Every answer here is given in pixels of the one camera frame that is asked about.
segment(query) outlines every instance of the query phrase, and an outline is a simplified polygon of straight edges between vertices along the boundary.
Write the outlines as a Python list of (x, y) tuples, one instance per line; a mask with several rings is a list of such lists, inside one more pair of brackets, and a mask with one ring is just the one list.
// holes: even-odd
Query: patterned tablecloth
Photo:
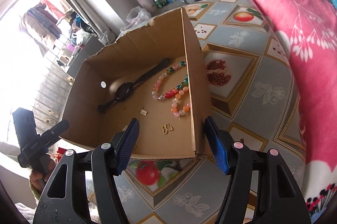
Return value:
[[(279, 150), (301, 186), (305, 143), (299, 93), (289, 62), (268, 22), (250, 0), (205, 0), (185, 6), (208, 70), (213, 118), (251, 149)], [(253, 172), (246, 218), (253, 216)], [(115, 178), (133, 224), (211, 224), (229, 176), (212, 156), (187, 160), (131, 160)]]

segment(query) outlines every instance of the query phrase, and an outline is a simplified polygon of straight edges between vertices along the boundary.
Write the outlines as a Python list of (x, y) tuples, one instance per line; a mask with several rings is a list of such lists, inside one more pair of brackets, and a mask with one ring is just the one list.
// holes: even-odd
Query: pink blanket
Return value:
[(269, 19), (299, 87), (311, 215), (337, 190), (337, 16), (327, 0), (253, 0)]

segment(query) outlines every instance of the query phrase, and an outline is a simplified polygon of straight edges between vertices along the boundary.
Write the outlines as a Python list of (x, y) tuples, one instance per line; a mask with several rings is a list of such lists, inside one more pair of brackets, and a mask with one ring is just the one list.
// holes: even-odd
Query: jewelry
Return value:
[(165, 135), (167, 135), (169, 131), (174, 131), (173, 127), (168, 123), (165, 124), (162, 128), (163, 128), (163, 133)]
[(171, 73), (173, 73), (175, 70), (177, 70), (178, 68), (181, 68), (183, 66), (186, 65), (185, 61), (182, 61), (180, 63), (178, 63), (177, 65), (173, 65), (172, 67), (170, 67), (165, 73), (163, 73), (159, 79), (157, 80), (156, 84), (154, 85), (153, 91), (152, 91), (152, 96), (153, 99), (158, 100), (158, 101), (163, 101), (166, 98), (171, 98), (173, 97), (175, 94), (178, 93), (179, 89), (177, 87), (177, 89), (171, 90), (168, 93), (166, 93), (165, 95), (158, 95), (158, 89), (162, 83), (162, 81), (164, 80), (164, 78), (166, 78), (168, 75), (170, 75)]
[(177, 106), (179, 103), (179, 99), (181, 98), (181, 96), (183, 96), (185, 93), (188, 93), (189, 88), (188, 86), (188, 77), (186, 75), (185, 80), (177, 86), (176, 90), (179, 90), (178, 93), (176, 94), (175, 98), (172, 100), (172, 113), (175, 117), (180, 117), (185, 115), (189, 110), (190, 110), (190, 103), (187, 103), (180, 111), (177, 110)]

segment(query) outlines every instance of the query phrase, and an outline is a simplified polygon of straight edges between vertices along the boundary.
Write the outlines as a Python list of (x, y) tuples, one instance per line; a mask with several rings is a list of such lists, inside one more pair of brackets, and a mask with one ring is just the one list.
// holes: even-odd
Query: pomegranate print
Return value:
[(212, 60), (207, 66), (208, 82), (212, 85), (221, 87), (228, 84), (231, 80), (231, 73), (226, 68), (226, 62), (223, 60)]

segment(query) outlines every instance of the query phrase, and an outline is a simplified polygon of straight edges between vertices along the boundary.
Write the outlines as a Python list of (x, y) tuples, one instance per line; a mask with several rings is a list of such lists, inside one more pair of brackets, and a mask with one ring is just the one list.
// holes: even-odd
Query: corrugated cardboard edge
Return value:
[[(181, 8), (180, 11), (183, 21), (187, 72), (190, 83), (191, 122), (192, 128), (194, 128), (194, 139), (192, 139), (193, 150), (196, 155), (212, 154), (206, 135), (203, 131), (205, 119), (212, 115), (207, 69), (198, 37), (195, 34), (190, 19), (184, 8)], [(193, 59), (193, 63), (197, 63), (197, 65), (189, 66), (188, 61), (191, 61), (191, 59)]]

